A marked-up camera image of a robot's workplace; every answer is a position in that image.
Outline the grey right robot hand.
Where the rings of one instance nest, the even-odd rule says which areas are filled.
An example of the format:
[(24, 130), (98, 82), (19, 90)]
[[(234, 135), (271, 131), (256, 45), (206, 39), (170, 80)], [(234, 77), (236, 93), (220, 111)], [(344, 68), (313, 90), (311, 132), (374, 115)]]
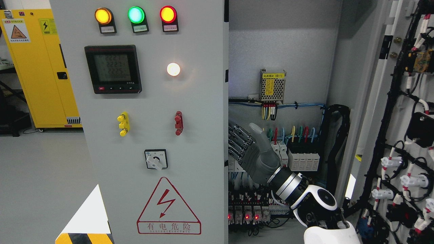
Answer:
[(273, 173), (281, 166), (265, 131), (255, 123), (249, 131), (229, 121), (228, 153), (257, 184), (268, 184)]

